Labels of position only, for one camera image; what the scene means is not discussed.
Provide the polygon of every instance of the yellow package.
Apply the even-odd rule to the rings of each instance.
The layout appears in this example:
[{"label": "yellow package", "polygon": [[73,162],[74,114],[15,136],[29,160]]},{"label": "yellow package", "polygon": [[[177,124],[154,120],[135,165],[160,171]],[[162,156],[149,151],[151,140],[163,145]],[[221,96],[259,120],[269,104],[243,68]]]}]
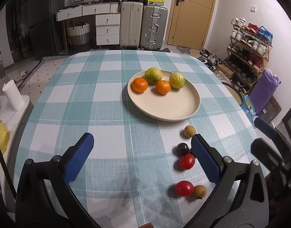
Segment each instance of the yellow package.
[{"label": "yellow package", "polygon": [[4,154],[4,152],[7,149],[8,139],[9,139],[9,130],[5,127],[5,124],[3,123],[3,121],[1,121],[0,123],[0,149],[1,149],[2,154]]}]

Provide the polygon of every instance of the paper towel roll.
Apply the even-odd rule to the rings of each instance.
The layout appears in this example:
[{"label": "paper towel roll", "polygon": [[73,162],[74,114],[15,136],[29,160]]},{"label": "paper towel roll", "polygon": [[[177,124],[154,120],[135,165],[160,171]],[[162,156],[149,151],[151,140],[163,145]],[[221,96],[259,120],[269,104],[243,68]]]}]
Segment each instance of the paper towel roll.
[{"label": "paper towel roll", "polygon": [[22,98],[22,95],[20,94],[16,84],[14,83],[14,80],[11,80],[7,84],[4,84],[2,90],[13,109],[15,111],[21,109],[21,107],[24,105],[24,99]]}]

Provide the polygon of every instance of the plate rim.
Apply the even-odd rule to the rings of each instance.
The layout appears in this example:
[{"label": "plate rim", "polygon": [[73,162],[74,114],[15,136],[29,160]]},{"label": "plate rim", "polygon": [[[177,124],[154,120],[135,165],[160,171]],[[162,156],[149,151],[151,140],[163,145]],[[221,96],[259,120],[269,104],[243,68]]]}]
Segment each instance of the plate rim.
[{"label": "plate rim", "polygon": [[[175,73],[175,72],[172,72],[172,71],[168,71],[168,70],[163,70],[163,69],[161,69],[161,71],[165,71],[165,72],[168,72],[168,73]],[[198,90],[195,88],[195,86],[189,81],[189,80],[187,80],[186,78],[185,78],[185,80],[187,81],[187,82],[189,82],[191,85],[192,85],[192,87],[194,87],[195,88],[195,90],[197,91],[197,93],[198,93],[198,96],[199,96],[199,106],[198,106],[198,108],[196,109],[196,111],[193,113],[193,114],[191,114],[191,115],[189,115],[189,116],[187,116],[187,117],[184,117],[184,118],[181,118],[181,119],[165,119],[165,118],[161,118],[161,117],[157,117],[157,116],[154,116],[154,115],[152,115],[152,114],[149,114],[148,112],[146,112],[145,110],[143,110],[143,109],[141,109],[134,101],[133,101],[133,99],[132,99],[132,97],[131,97],[131,95],[130,95],[130,92],[129,92],[129,88],[130,88],[130,85],[129,85],[129,83],[132,81],[132,79],[133,79],[133,77],[134,76],[136,76],[137,74],[140,74],[140,73],[142,73],[142,72],[146,72],[146,70],[143,70],[143,71],[140,71],[140,72],[138,72],[138,73],[136,73],[136,74],[134,74],[131,78],[130,78],[130,80],[128,81],[128,84],[127,84],[127,92],[128,92],[128,96],[130,97],[130,99],[131,99],[131,101],[133,102],[133,104],[140,110],[140,111],[142,111],[143,113],[145,113],[146,115],[148,115],[148,116],[150,116],[150,117],[152,117],[152,118],[155,118],[155,119],[157,119],[157,120],[160,120],[160,121],[165,121],[165,122],[179,122],[179,121],[183,121],[183,120],[186,120],[186,119],[188,119],[188,118],[190,118],[191,116],[193,116],[198,110],[199,110],[199,108],[201,107],[201,97],[200,97],[200,95],[199,95],[199,92],[198,92]]]}]

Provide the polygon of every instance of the door frame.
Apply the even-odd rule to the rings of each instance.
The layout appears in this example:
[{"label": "door frame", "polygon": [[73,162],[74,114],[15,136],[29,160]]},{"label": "door frame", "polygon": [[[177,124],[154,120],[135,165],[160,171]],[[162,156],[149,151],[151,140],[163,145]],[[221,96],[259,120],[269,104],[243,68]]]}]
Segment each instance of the door frame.
[{"label": "door frame", "polygon": [[[171,3],[171,9],[170,9],[170,13],[169,13],[169,20],[168,20],[168,25],[167,25],[167,29],[166,29],[166,37],[165,37],[166,44],[168,44],[168,40],[169,40],[169,35],[170,35],[170,30],[171,30],[171,23],[172,23],[173,14],[174,14],[174,8],[175,8],[175,1],[176,0],[172,0],[172,3]],[[204,42],[203,42],[203,44],[201,46],[201,49],[204,47],[204,44],[205,44],[207,36],[208,36],[209,28],[210,28],[210,25],[212,23],[212,16],[213,16],[214,8],[215,8],[215,2],[216,2],[216,0],[213,0],[211,14],[210,14],[210,18],[209,18],[209,23],[208,23],[208,26],[207,26],[207,29],[206,29],[206,33],[205,33],[205,36],[204,36]]]}]

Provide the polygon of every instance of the silver suitcase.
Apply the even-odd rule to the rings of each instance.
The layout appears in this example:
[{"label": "silver suitcase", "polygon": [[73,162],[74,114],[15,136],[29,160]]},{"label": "silver suitcase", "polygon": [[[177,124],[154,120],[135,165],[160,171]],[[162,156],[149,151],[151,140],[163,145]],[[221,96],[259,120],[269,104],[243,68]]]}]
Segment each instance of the silver suitcase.
[{"label": "silver suitcase", "polygon": [[123,2],[120,16],[120,46],[138,47],[143,4]]},{"label": "silver suitcase", "polygon": [[160,50],[166,29],[168,9],[157,5],[143,6],[140,49]]}]

